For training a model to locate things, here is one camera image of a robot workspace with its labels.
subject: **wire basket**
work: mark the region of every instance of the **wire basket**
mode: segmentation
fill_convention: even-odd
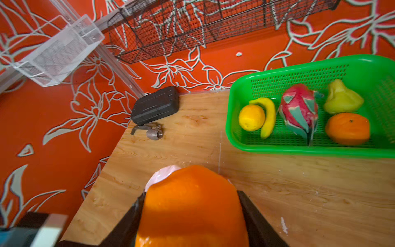
[[[339,2],[136,0],[109,19],[109,36],[114,56],[132,64],[333,10]]]
[[[62,16],[53,21],[59,18],[64,20],[66,27],[23,59],[10,61],[5,55],[29,36],[42,32],[46,25],[54,25],[52,21],[4,50],[0,58],[42,87],[60,84],[102,42],[104,35],[88,15],[71,25]]]

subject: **orange wall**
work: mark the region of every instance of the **orange wall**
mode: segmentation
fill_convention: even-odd
[[[80,14],[97,19],[123,4],[119,0],[95,1],[94,6],[69,2]],[[376,54],[395,59],[394,35],[395,1],[341,0],[334,11],[137,62],[130,68],[145,92],[170,85],[178,86],[180,92],[225,89],[247,73],[326,58]]]
[[[26,2],[0,2],[3,41],[42,25],[37,16],[58,14],[50,5],[43,10],[47,0]],[[96,52],[60,85],[43,88],[23,79],[0,94],[0,227],[15,225],[26,211],[66,214],[70,221],[125,131],[135,101]]]
[[[14,19],[19,18],[15,12],[30,18],[33,26],[32,13],[45,19],[56,15],[44,11],[47,0],[27,0],[27,7],[21,0],[15,2],[18,6],[1,1],[0,8]],[[69,2],[80,15],[87,13],[92,19],[123,4]],[[6,23],[4,14],[0,18]],[[29,30],[20,21],[13,24],[18,34]],[[9,24],[0,28],[8,37],[15,35]],[[226,89],[244,74],[312,60],[364,53],[395,59],[394,35],[394,1],[342,0],[335,11],[282,23],[277,30],[267,28],[125,68],[145,92],[170,85],[181,92]],[[92,186],[124,132],[134,102],[128,88],[95,52],[64,84],[41,88],[28,80],[1,94],[2,224],[10,226],[29,209],[63,213],[71,219],[83,201],[81,194]],[[19,157],[27,145],[34,151]]]

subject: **metal valve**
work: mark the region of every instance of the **metal valve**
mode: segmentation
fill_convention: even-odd
[[[146,130],[147,137],[151,140],[159,140],[163,137],[163,132],[161,131],[162,125],[157,123],[147,123],[143,125],[136,125],[133,127],[131,135],[134,135],[136,130]]]

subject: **orange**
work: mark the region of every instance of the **orange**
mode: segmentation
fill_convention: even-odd
[[[239,125],[246,131],[259,130],[265,122],[265,112],[262,107],[249,104],[243,107],[239,114]]]
[[[325,128],[334,142],[347,145],[361,145],[370,138],[370,123],[366,117],[356,113],[340,113],[332,116]]]
[[[236,188],[202,166],[173,172],[148,189],[135,246],[249,246]]]

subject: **wooden table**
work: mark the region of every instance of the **wooden table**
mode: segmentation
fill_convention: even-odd
[[[229,92],[180,96],[159,141],[126,129],[63,239],[99,244],[162,167],[203,165],[246,192],[292,247],[394,246],[395,160],[247,153],[225,134]],[[283,232],[284,218],[288,235]]]

